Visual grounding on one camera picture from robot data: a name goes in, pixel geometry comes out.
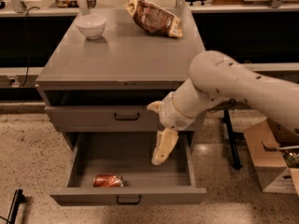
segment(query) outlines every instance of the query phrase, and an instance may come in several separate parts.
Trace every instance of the cabinet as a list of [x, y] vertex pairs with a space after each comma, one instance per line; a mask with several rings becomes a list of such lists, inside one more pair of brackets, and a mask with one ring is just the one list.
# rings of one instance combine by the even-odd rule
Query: cabinet
[[[178, 88], [204, 49], [192, 13], [169, 10], [182, 18], [180, 39], [147, 34], [125, 9], [93, 9], [107, 18], [103, 36], [88, 40], [72, 24], [37, 78], [46, 112], [73, 150], [65, 187], [51, 194], [60, 205], [202, 201], [192, 128], [180, 134], [166, 163], [150, 162], [160, 122], [146, 106]], [[122, 175], [125, 185], [94, 188], [99, 174]]]

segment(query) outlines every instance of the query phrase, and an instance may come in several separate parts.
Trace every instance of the robotic arm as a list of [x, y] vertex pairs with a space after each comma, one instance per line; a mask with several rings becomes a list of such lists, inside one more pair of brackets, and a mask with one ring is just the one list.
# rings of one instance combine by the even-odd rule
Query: robotic arm
[[178, 132], [194, 123], [202, 112], [227, 98], [249, 105], [299, 135], [299, 85], [262, 76], [217, 51], [197, 55], [188, 78], [162, 101], [148, 105], [165, 127], [158, 131], [151, 162], [162, 164], [177, 143]]

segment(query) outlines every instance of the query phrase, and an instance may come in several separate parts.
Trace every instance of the speckled floor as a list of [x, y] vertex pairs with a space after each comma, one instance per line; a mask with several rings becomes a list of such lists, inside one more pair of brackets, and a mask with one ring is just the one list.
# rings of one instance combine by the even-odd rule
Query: speckled floor
[[[0, 104], [2, 217], [15, 189], [23, 189], [28, 202], [20, 206], [21, 224], [299, 223], [298, 196], [262, 193], [245, 144], [238, 148], [243, 168], [232, 168], [222, 112], [207, 114], [192, 154], [197, 186], [207, 189], [201, 204], [61, 207], [50, 192], [65, 186], [71, 150], [42, 110], [42, 104]], [[241, 132], [264, 117], [242, 110], [232, 112], [231, 119], [234, 130]]]

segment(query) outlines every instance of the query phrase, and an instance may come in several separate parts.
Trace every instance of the bowl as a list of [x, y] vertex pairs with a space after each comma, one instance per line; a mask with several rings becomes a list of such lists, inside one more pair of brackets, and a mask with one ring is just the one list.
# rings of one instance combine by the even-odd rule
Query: bowl
[[105, 31], [106, 18], [98, 14], [88, 14], [75, 19], [75, 24], [87, 38], [96, 39]]

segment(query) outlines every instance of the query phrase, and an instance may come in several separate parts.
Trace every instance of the cardboard box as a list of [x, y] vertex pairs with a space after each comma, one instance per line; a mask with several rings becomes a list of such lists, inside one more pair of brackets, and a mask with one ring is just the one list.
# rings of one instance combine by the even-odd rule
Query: cardboard box
[[270, 119], [246, 129], [244, 136], [262, 190], [298, 195], [299, 168], [289, 168], [283, 154], [275, 149], [298, 145], [299, 137]]

